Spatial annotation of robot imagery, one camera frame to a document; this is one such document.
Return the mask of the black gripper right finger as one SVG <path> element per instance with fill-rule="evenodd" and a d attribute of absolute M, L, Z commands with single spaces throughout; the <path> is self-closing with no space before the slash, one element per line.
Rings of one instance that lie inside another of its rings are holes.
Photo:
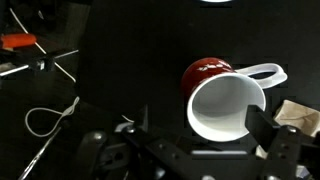
<path fill-rule="evenodd" d="M 292 126 L 280 126 L 257 105 L 248 106 L 245 127 L 267 153 L 261 160 L 259 180 L 295 180 L 300 132 Z"/>

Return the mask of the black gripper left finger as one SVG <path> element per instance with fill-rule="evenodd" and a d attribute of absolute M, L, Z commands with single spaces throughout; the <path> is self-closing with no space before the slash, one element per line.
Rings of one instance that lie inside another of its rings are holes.
<path fill-rule="evenodd" d="M 122 115 L 123 123 L 115 127 L 115 133 L 123 133 L 137 148 L 150 148 L 152 144 L 158 150 L 172 147 L 174 151 L 187 151 L 187 141 L 177 133 L 159 127 L 150 127 L 149 110 L 145 105 L 138 112 Z"/>

